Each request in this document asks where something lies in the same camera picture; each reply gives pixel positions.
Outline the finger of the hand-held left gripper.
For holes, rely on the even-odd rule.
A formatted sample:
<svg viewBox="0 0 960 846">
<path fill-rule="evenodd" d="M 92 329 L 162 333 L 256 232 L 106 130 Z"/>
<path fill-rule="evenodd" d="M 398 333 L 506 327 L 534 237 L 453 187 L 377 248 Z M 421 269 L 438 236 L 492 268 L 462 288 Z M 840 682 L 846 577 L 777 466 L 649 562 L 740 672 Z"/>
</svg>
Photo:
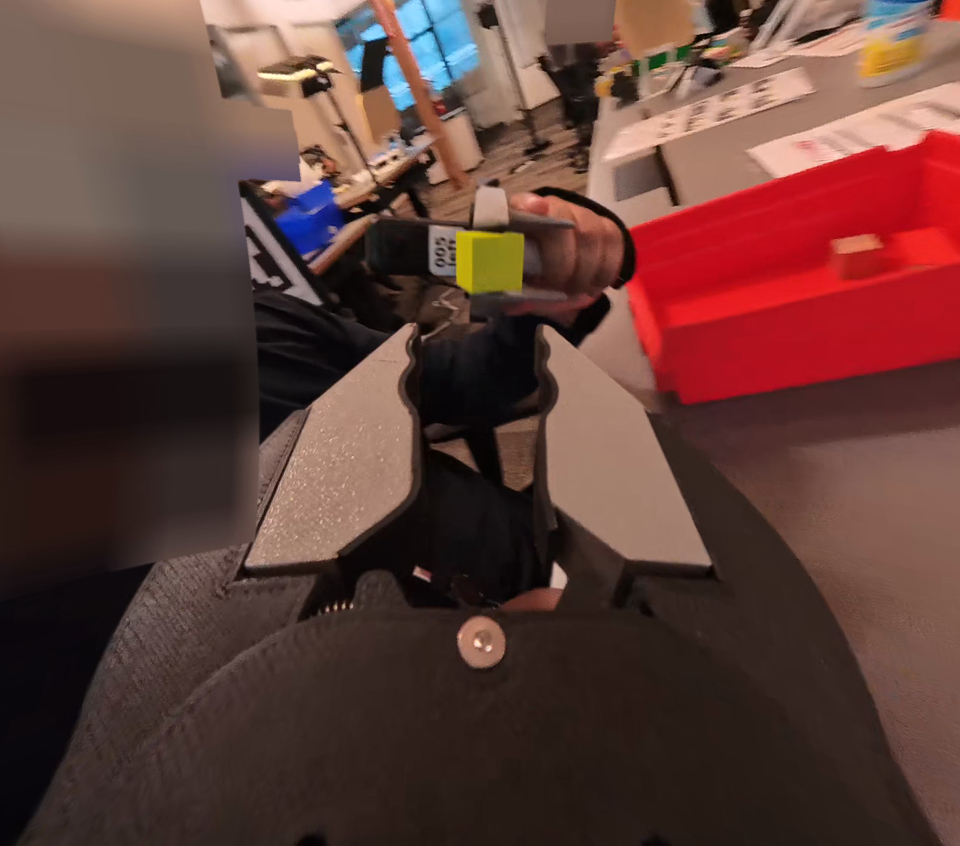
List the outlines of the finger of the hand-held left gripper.
<svg viewBox="0 0 960 846">
<path fill-rule="evenodd" d="M 540 236 L 574 228 L 575 224 L 569 219 L 511 209 L 507 193 L 499 186 L 481 185 L 476 190 L 471 208 L 473 232 Z"/>
<path fill-rule="evenodd" d="M 469 296 L 471 322 L 488 322 L 501 315 L 534 315 L 541 318 L 564 318 L 570 313 L 571 298 L 562 292 L 525 287 L 473 293 Z"/>
</svg>

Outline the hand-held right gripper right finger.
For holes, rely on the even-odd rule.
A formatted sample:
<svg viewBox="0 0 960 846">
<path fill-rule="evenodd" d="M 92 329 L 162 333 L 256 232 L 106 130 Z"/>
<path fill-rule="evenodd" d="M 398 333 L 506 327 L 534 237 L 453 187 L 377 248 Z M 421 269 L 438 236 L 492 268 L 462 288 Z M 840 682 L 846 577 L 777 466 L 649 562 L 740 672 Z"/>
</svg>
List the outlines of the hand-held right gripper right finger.
<svg viewBox="0 0 960 846">
<path fill-rule="evenodd" d="M 714 562 L 643 404 L 561 336 L 536 336 L 537 538 L 565 581 L 710 576 Z"/>
</svg>

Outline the red plastic bin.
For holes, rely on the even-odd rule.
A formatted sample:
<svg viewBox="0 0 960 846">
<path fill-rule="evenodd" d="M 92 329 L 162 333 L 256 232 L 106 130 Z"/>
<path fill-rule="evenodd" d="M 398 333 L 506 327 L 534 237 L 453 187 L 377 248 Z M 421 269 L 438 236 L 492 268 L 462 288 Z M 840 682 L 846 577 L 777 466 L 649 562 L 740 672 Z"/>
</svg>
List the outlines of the red plastic bin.
<svg viewBox="0 0 960 846">
<path fill-rule="evenodd" d="M 843 280 L 831 240 L 938 227 L 959 252 L 959 139 L 930 132 L 630 230 L 635 332 L 695 405 L 957 360 L 959 263 Z"/>
</svg>

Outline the natural wooden cube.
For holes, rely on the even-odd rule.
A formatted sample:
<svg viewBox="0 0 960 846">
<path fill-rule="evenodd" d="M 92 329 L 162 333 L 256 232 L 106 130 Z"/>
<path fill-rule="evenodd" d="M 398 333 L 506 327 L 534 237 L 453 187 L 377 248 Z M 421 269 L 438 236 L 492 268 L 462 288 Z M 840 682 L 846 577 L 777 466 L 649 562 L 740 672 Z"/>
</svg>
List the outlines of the natural wooden cube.
<svg viewBox="0 0 960 846">
<path fill-rule="evenodd" d="M 886 268 L 886 250 L 883 240 L 871 233 L 863 233 L 830 240 L 829 266 L 843 281 L 867 279 L 881 275 Z"/>
</svg>

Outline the long red wooden block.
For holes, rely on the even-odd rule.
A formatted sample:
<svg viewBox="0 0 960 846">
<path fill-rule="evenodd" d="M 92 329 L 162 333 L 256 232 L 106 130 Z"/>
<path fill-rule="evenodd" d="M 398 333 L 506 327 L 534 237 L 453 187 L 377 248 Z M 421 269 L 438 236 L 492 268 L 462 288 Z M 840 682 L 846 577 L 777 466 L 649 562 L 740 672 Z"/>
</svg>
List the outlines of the long red wooden block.
<svg viewBox="0 0 960 846">
<path fill-rule="evenodd" d="M 942 228 L 896 231 L 887 236 L 883 243 L 888 272 L 919 272 L 959 264 L 958 247 Z"/>
</svg>

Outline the person's left hand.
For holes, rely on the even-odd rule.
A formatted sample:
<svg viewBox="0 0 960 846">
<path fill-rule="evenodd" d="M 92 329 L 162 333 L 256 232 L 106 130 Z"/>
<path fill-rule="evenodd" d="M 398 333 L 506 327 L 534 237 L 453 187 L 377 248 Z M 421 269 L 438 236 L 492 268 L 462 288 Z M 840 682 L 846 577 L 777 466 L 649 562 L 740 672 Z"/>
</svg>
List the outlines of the person's left hand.
<svg viewBox="0 0 960 846">
<path fill-rule="evenodd" d="M 625 234 L 612 218 L 572 200 L 569 193 L 519 193 L 510 197 L 509 205 L 514 212 L 563 220 L 570 226 L 532 233 L 541 263 L 532 287 L 561 293 L 566 300 L 516 302 L 505 307 L 505 314 L 572 324 L 580 312 L 617 285 L 626 256 Z"/>
</svg>

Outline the wooden office desk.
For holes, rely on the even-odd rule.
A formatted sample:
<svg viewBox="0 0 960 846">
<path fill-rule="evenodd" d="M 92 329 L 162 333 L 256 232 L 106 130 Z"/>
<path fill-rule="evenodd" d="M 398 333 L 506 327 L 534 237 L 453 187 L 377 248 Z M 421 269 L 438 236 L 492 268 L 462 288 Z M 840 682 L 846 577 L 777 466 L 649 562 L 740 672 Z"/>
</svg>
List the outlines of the wooden office desk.
<svg viewBox="0 0 960 846">
<path fill-rule="evenodd" d="M 320 252 L 311 253 L 307 267 L 316 276 L 326 274 L 353 247 L 380 216 L 397 216 L 397 203 L 407 200 L 410 209 L 401 219 L 428 219 L 429 213 L 417 184 L 426 181 L 426 172 L 436 162 L 435 140 L 427 138 L 409 146 L 404 153 L 372 168 L 370 180 L 355 180 L 335 192 L 335 203 L 343 227 Z"/>
</svg>

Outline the blue plastic bin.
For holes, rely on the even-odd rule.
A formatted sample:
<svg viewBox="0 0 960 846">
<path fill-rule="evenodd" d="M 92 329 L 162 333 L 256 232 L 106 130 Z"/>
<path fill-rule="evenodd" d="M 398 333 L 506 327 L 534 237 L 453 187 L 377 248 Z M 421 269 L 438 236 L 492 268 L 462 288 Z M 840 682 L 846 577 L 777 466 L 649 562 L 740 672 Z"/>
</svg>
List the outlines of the blue plastic bin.
<svg viewBox="0 0 960 846">
<path fill-rule="evenodd" d="M 274 216 L 274 222 L 302 257 L 315 256 L 326 250 L 346 225 L 334 187 L 328 179 L 289 198 Z"/>
</svg>

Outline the black and white marker board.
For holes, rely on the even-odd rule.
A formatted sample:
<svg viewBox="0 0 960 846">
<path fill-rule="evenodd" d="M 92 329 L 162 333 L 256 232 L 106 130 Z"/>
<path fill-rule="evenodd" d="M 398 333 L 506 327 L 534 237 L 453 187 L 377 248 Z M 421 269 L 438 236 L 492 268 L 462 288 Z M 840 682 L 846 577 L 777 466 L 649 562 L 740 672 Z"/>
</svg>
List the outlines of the black and white marker board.
<svg viewBox="0 0 960 846">
<path fill-rule="evenodd" d="M 258 189 L 242 180 L 238 191 L 253 293 L 285 295 L 315 307 L 327 306 L 330 294 L 272 218 Z"/>
</svg>

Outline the tan cardboard panel on stand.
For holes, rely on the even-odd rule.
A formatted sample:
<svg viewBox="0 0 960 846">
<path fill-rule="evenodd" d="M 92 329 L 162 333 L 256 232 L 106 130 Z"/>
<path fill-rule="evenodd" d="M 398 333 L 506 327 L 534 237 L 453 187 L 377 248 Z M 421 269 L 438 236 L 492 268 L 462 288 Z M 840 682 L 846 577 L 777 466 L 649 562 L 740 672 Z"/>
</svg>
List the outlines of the tan cardboard panel on stand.
<svg viewBox="0 0 960 846">
<path fill-rule="evenodd" d="M 373 144 L 388 143 L 402 132 L 402 117 L 385 84 L 361 92 L 359 100 Z"/>
<path fill-rule="evenodd" d="M 615 0 L 614 27 L 635 61 L 688 46 L 696 36 L 689 0 Z"/>
</svg>

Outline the black light flag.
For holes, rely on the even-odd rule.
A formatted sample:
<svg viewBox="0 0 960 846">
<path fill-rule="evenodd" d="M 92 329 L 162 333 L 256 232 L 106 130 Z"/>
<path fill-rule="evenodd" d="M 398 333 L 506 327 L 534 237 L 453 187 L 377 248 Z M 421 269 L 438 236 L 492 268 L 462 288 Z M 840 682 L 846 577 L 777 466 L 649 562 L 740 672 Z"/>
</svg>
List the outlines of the black light flag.
<svg viewBox="0 0 960 846">
<path fill-rule="evenodd" d="M 388 37 L 382 36 L 364 41 L 359 77 L 359 92 L 361 95 L 366 95 L 384 86 L 384 66 L 390 52 L 391 43 Z"/>
</svg>

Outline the panel light on tripod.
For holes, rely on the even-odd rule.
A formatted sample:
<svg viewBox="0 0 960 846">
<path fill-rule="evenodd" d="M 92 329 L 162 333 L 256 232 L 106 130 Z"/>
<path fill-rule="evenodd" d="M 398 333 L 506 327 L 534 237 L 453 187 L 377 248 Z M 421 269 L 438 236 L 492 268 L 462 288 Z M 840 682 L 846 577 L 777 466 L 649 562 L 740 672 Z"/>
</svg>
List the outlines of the panel light on tripod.
<svg viewBox="0 0 960 846">
<path fill-rule="evenodd" d="M 338 69 L 331 60 L 313 54 L 291 56 L 285 60 L 260 67 L 257 71 L 258 78 L 265 82 L 298 84 L 304 99 L 310 99 L 315 96 L 326 96 L 335 114 L 335 125 L 341 127 L 342 132 L 345 132 L 349 143 L 355 150 L 363 168 L 366 170 L 373 184 L 373 188 L 376 190 L 379 186 L 377 174 L 358 135 L 354 131 L 350 117 L 341 107 L 338 100 L 333 77 L 343 74 L 342 70 Z"/>
</svg>

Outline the paper sheet with picture grid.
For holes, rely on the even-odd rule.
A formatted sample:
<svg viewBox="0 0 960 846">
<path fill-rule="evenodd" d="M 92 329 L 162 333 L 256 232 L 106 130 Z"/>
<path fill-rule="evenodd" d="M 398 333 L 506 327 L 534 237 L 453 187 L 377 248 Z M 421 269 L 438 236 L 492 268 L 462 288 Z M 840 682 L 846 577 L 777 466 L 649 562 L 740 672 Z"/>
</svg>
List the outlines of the paper sheet with picture grid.
<svg viewBox="0 0 960 846">
<path fill-rule="evenodd" d="M 602 162 L 612 166 L 658 146 L 811 96 L 815 86 L 802 68 L 788 69 L 656 114 L 619 130 Z"/>
</svg>

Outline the paper sheet with red print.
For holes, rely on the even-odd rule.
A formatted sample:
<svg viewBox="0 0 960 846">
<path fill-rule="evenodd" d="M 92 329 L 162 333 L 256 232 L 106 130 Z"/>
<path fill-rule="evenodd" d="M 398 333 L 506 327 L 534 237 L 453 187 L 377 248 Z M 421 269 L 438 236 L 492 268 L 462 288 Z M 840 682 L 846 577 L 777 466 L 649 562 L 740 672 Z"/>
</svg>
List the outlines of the paper sheet with red print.
<svg viewBox="0 0 960 846">
<path fill-rule="evenodd" d="M 831 164 L 872 149 L 900 151 L 928 133 L 959 132 L 958 92 L 932 89 L 754 146 L 750 159 L 774 179 Z"/>
</svg>

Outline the wooden support post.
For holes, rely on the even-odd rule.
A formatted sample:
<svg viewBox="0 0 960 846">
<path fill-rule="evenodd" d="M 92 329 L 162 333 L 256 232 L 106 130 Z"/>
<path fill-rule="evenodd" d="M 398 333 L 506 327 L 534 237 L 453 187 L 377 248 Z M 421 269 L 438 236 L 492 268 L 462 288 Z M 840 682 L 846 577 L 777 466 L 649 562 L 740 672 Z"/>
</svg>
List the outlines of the wooden support post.
<svg viewBox="0 0 960 846">
<path fill-rule="evenodd" d="M 375 12 L 377 16 L 379 24 L 384 29 L 390 42 L 392 53 L 411 89 L 419 118 L 424 128 L 435 141 L 434 146 L 438 153 L 438 158 L 444 166 L 448 180 L 450 180 L 457 190 L 466 189 L 470 183 L 470 178 L 462 168 L 461 161 L 446 132 L 445 124 L 434 107 L 430 90 L 426 86 L 416 57 L 410 48 L 409 40 L 407 36 L 402 33 L 402 27 L 396 13 L 395 1 L 369 0 L 369 2 L 373 12 Z"/>
</svg>

